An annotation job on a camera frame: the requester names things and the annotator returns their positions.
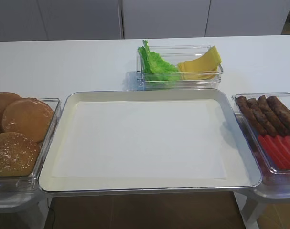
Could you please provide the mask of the clear bun container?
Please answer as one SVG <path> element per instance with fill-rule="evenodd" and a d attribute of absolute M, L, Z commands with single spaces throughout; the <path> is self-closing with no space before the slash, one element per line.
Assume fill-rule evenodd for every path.
<path fill-rule="evenodd" d="M 33 191 L 38 188 L 38 176 L 42 170 L 50 142 L 61 116 L 61 102 L 58 98 L 41 98 L 38 100 L 49 105 L 53 109 L 54 115 L 44 140 L 41 142 L 36 142 L 40 147 L 40 152 L 34 168 L 28 176 L 0 177 L 0 192 L 26 192 Z"/>

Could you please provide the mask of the clear lettuce cheese container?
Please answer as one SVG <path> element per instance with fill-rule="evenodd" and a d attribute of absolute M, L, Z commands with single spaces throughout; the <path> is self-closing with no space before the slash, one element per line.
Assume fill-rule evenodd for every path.
<path fill-rule="evenodd" d="M 175 65 L 184 61 L 192 61 L 205 54 L 212 46 L 210 45 L 183 45 L 183 46 L 149 46 L 170 64 Z M 208 80 L 182 80 L 182 72 L 179 70 L 180 80 L 178 81 L 145 81 L 142 59 L 137 49 L 137 82 L 144 90 L 167 90 L 167 89 L 212 89 L 216 88 L 221 82 L 223 68 L 220 64 L 218 72 L 214 78 Z"/>

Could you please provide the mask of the silver metal baking tray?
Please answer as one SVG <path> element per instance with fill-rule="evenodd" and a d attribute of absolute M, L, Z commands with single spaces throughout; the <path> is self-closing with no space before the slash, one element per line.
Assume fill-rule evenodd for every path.
<path fill-rule="evenodd" d="M 70 95 L 39 175 L 52 194 L 247 189 L 262 173 L 217 89 Z"/>

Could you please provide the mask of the clear patty tomato container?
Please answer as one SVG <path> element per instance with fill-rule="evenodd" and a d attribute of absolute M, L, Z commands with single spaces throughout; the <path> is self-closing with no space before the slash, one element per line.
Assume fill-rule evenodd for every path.
<path fill-rule="evenodd" d="M 263 174 L 263 183 L 266 185 L 290 185 L 290 170 L 275 170 L 272 167 L 272 162 L 266 156 L 263 147 L 258 141 L 260 134 L 249 124 L 248 120 L 244 117 L 236 104 L 236 98 L 244 96 L 246 99 L 255 98 L 258 100 L 260 96 L 264 95 L 266 99 L 270 96 L 276 96 L 289 110 L 290 110 L 290 93 L 253 93 L 253 94 L 236 94 L 232 97 L 234 101 L 234 111 L 237 119 L 240 122 L 244 135 L 246 136 L 250 147 L 252 148 L 253 155 L 256 158 L 259 167 Z"/>

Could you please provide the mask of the red tomato slices row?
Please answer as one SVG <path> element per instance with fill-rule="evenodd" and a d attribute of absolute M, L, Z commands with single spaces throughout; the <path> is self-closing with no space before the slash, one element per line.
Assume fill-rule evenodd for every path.
<path fill-rule="evenodd" d="M 258 141 L 275 170 L 290 170 L 290 136 L 259 136 Z"/>

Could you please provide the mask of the green lettuce leaf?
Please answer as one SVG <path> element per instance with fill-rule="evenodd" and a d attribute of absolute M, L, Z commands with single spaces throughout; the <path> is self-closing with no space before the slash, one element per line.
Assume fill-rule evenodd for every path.
<path fill-rule="evenodd" d="M 160 54 L 151 51 L 148 41 L 143 40 L 143 46 L 138 48 L 142 59 L 145 81 L 178 81 L 180 74 L 178 68 L 165 61 Z"/>

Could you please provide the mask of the brown meat patty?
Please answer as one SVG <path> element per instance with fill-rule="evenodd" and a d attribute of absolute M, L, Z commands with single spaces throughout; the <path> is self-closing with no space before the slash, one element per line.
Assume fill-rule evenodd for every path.
<path fill-rule="evenodd" d="M 290 135 L 290 131 L 272 111 L 264 95 L 258 98 L 258 105 L 262 113 L 266 116 L 267 122 L 265 128 L 270 136 L 275 137 L 277 135 L 280 135 L 282 137 L 285 137 Z"/>
<path fill-rule="evenodd" d="M 255 98 L 247 99 L 247 105 L 252 110 L 256 120 L 261 124 L 261 126 L 266 130 L 266 134 L 271 137 L 275 137 L 278 132 L 271 122 L 267 119 L 265 114 L 261 111 L 258 102 Z"/>
<path fill-rule="evenodd" d="M 249 124 L 257 131 L 257 133 L 261 136 L 265 136 L 267 132 L 255 118 L 252 109 L 247 105 L 247 99 L 244 96 L 239 96 L 236 98 L 236 104 L 238 105 L 244 117 L 248 120 Z"/>
<path fill-rule="evenodd" d="M 267 103 L 290 132 L 290 110 L 276 96 L 268 97 Z"/>

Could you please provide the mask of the white parchment paper sheet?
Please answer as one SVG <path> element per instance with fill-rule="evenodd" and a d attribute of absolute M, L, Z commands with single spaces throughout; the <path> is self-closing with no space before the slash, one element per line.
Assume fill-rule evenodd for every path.
<path fill-rule="evenodd" d="M 79 102 L 55 177 L 224 179 L 217 101 Z"/>

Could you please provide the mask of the sesame seed top bun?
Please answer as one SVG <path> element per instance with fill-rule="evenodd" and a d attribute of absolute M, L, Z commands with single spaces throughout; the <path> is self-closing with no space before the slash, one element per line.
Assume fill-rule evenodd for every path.
<path fill-rule="evenodd" d="M 40 152 L 36 142 L 23 134 L 0 134 L 0 177 L 28 176 Z"/>

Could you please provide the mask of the brown plain bun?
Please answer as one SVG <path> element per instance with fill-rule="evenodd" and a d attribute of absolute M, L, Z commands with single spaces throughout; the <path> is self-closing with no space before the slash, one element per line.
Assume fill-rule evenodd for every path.
<path fill-rule="evenodd" d="M 4 109 L 1 127 L 4 132 L 20 133 L 34 142 L 41 142 L 53 115 L 53 109 L 46 103 L 35 98 L 23 98 Z"/>

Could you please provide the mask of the yellow cheese slices stack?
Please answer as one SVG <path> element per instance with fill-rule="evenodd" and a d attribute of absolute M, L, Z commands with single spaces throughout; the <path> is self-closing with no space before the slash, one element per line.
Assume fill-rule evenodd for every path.
<path fill-rule="evenodd" d="M 178 64 L 182 80 L 208 80 L 215 77 L 222 60 L 216 46 L 211 47 L 201 57 Z"/>

